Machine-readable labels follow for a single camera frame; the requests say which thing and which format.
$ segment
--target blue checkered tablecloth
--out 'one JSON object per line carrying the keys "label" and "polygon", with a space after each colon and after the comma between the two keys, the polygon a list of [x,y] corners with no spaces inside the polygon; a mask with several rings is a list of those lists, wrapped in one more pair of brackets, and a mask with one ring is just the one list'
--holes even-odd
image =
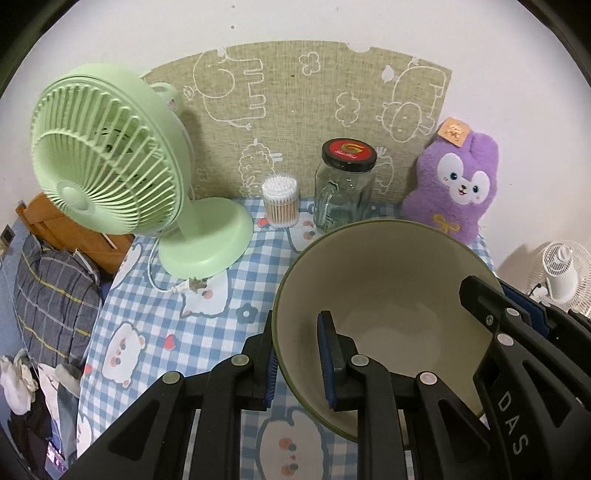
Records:
{"label": "blue checkered tablecloth", "polygon": [[[207,287],[196,293],[152,288],[147,267],[155,239],[135,240],[92,332],[81,381],[79,453],[165,372],[177,370],[189,376],[209,371],[240,353],[247,337],[262,332],[287,268],[322,233],[312,223],[311,200],[302,200],[300,221],[287,230],[267,225],[260,199],[240,203],[255,220],[250,246],[233,266],[208,279]],[[370,216],[398,214],[396,205],[375,203]],[[493,269],[481,237],[470,247]],[[167,274],[157,257],[152,265],[156,284],[163,289],[178,284],[180,280]],[[315,422],[281,373],[272,407],[264,413],[243,413],[242,435],[241,479],[356,478],[356,444]]]}

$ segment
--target gray plaid cloth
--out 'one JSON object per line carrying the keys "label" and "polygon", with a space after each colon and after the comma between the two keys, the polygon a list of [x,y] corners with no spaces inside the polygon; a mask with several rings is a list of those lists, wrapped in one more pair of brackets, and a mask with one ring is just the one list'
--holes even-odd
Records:
{"label": "gray plaid cloth", "polygon": [[56,250],[29,235],[14,283],[15,314],[29,357],[81,368],[100,311],[100,276],[81,252]]}

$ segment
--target yellow bow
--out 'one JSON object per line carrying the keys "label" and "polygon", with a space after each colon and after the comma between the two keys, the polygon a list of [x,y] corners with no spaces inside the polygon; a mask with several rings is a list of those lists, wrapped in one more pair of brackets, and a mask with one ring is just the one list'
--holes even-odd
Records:
{"label": "yellow bow", "polygon": [[433,215],[433,222],[439,225],[439,230],[443,233],[449,233],[450,231],[457,233],[461,228],[458,223],[447,223],[445,217],[440,213]]}

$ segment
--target fan base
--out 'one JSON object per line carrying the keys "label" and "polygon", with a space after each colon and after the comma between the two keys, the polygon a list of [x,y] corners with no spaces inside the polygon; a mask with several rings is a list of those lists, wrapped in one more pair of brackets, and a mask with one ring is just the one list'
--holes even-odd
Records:
{"label": "fan base", "polygon": [[191,230],[197,234],[177,228],[160,239],[158,249],[162,266],[175,277],[213,277],[238,260],[252,239],[251,214],[231,200],[212,197],[187,202],[181,215],[183,223],[194,219]]}

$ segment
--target black jar lid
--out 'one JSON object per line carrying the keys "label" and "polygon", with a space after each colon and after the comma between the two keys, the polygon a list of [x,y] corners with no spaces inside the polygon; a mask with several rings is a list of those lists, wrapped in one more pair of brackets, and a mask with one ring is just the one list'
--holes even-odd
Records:
{"label": "black jar lid", "polygon": [[322,160],[338,170],[364,173],[374,167],[377,158],[370,145],[352,138],[334,138],[322,145]]}

